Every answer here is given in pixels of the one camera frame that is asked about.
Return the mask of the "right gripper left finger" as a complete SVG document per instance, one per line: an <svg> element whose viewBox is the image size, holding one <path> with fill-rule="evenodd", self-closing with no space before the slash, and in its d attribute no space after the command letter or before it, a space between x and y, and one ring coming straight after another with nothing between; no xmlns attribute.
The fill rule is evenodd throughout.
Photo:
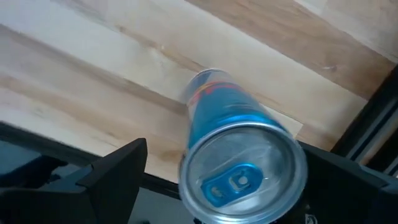
<svg viewBox="0 0 398 224"><path fill-rule="evenodd" d="M146 160L139 138L40 188L0 188L0 224L127 224Z"/></svg>

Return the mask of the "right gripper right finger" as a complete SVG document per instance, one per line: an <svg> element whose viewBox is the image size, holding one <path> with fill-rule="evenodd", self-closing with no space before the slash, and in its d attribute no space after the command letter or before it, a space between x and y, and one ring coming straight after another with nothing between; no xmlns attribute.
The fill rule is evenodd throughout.
<svg viewBox="0 0 398 224"><path fill-rule="evenodd" d="M398 178L301 143L308 179L279 224L398 224Z"/></svg>

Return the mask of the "beverage can with silver lid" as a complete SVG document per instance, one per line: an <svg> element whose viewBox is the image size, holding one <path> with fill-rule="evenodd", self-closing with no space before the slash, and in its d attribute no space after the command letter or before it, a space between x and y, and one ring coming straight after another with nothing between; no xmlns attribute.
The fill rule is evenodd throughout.
<svg viewBox="0 0 398 224"><path fill-rule="evenodd" d="M305 153L230 74L198 73L186 89L190 130L180 198L204 224L270 224L299 200Z"/></svg>

